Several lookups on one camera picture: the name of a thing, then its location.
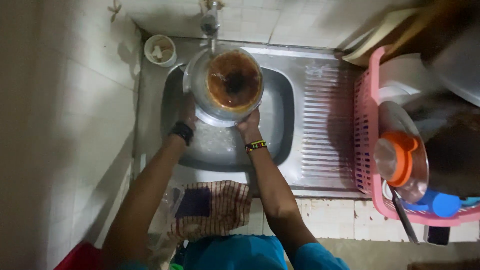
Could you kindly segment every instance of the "stainless steel sink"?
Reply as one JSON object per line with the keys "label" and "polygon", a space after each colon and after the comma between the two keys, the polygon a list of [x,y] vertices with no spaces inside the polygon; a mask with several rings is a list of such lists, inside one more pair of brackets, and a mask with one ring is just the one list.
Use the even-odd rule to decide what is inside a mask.
{"label": "stainless steel sink", "polygon": [[[265,88],[260,106],[260,131],[268,143],[276,165],[290,154],[294,115],[293,90],[287,78],[263,68]],[[162,135],[166,136],[178,119],[183,97],[183,71],[172,70],[165,83],[162,102]],[[199,121],[191,146],[180,165],[214,172],[249,172],[250,161],[235,127],[213,127]]]}
{"label": "stainless steel sink", "polygon": [[[181,67],[205,46],[174,38],[178,59],[171,68],[142,62],[135,174],[148,161],[178,117]],[[353,152],[353,83],[361,70],[328,50],[233,43],[261,65],[265,90],[260,131],[296,196],[365,197],[356,188]],[[180,184],[232,180],[254,184],[254,171],[235,128],[197,124],[192,145],[175,167]]]}

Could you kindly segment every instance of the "orange lid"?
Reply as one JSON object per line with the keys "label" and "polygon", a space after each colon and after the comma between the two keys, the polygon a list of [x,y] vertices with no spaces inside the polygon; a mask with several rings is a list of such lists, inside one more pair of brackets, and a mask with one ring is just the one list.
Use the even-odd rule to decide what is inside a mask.
{"label": "orange lid", "polygon": [[413,167],[412,152],[418,148],[418,141],[403,131],[389,131],[380,136],[387,140],[395,150],[396,167],[388,184],[393,187],[403,186],[410,178]]}

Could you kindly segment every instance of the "pink dish rack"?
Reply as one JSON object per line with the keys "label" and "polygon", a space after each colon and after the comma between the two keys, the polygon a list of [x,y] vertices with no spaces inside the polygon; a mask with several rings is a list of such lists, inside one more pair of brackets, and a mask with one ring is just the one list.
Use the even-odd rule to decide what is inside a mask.
{"label": "pink dish rack", "polygon": [[[391,200],[382,195],[382,179],[376,170],[373,150],[378,140],[378,91],[380,59],[385,47],[377,49],[370,58],[370,67],[355,82],[354,145],[355,181],[357,188],[372,197],[377,211],[399,220]],[[459,226],[465,222],[480,220],[480,207],[462,208],[455,216],[444,219],[425,211],[406,210],[411,223],[436,227]]]}

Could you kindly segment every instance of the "person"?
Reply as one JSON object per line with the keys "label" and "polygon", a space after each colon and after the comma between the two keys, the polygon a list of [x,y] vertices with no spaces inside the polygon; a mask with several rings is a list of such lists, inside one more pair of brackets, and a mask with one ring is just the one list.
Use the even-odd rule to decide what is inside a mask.
{"label": "person", "polygon": [[[195,130],[193,98],[180,112],[180,121],[132,184],[102,248],[108,269],[148,269],[147,231],[178,163]],[[258,108],[237,125],[248,145],[262,140]],[[189,243],[184,269],[286,270],[284,250],[295,270],[347,270],[346,263],[321,246],[302,220],[295,197],[266,147],[248,152],[255,168],[260,199],[275,236],[216,236]]]}

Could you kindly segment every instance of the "striped cloth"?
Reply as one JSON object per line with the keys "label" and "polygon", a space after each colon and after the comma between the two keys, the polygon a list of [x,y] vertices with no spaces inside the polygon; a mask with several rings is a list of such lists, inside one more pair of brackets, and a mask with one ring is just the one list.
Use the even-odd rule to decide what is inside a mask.
{"label": "striped cloth", "polygon": [[252,198],[249,187],[234,181],[188,184],[169,237],[195,241],[212,235],[229,235],[249,222]]}

